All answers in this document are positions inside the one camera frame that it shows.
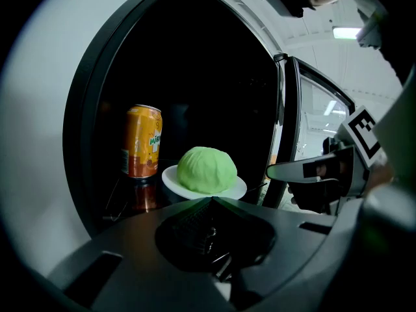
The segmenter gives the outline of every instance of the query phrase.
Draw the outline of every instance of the mirinda can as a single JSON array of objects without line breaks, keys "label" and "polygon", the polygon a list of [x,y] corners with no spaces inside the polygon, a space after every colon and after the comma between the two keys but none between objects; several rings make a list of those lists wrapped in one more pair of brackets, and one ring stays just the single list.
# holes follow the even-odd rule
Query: mirinda can
[{"label": "mirinda can", "polygon": [[122,146],[122,172],[147,178],[157,172],[162,116],[155,107],[136,104],[126,114]]}]

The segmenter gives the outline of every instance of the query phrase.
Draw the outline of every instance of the white plate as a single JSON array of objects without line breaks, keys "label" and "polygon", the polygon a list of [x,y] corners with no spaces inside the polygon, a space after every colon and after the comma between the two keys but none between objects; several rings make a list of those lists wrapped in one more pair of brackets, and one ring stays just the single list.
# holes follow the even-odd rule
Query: white plate
[{"label": "white plate", "polygon": [[162,180],[163,183],[170,189],[173,193],[180,195],[188,200],[198,199],[198,198],[206,198],[208,196],[223,196],[231,199],[240,199],[242,198],[247,192],[247,185],[246,183],[240,178],[237,177],[237,180],[234,183],[234,186],[227,190],[223,190],[219,193],[214,194],[204,194],[193,192],[181,184],[177,180],[177,165],[170,166],[169,168],[165,169],[162,173]]}]

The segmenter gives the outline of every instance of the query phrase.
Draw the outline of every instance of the light fixture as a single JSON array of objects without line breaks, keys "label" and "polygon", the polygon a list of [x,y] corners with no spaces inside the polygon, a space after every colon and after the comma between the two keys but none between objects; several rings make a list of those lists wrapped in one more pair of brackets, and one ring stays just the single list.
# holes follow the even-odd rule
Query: light fixture
[{"label": "light fixture", "polygon": [[336,39],[357,39],[357,33],[361,28],[333,27],[333,37]]},{"label": "light fixture", "polygon": [[324,112],[324,116],[329,116],[333,107],[335,106],[335,104],[337,103],[337,101],[330,101],[330,103],[328,104],[328,106],[326,107],[326,110]]}]

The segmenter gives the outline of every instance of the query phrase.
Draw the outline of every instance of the green dome-shaped food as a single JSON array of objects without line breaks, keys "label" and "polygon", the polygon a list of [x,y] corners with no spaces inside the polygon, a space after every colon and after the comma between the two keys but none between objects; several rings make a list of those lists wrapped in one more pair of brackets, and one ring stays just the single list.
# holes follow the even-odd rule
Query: green dome-shaped food
[{"label": "green dome-shaped food", "polygon": [[177,165],[181,185],[194,192],[212,194],[229,189],[237,179],[237,168],[223,151],[194,147]]}]

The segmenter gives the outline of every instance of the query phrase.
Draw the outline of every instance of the can lid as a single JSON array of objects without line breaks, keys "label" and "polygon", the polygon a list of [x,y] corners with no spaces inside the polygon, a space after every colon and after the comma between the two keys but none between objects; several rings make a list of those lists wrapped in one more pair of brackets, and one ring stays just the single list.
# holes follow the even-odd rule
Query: can lid
[{"label": "can lid", "polygon": [[148,107],[149,109],[153,109],[153,110],[156,110],[156,111],[162,112],[161,110],[156,109],[155,107],[150,107],[149,105],[135,104],[135,106],[136,106],[136,107]]}]

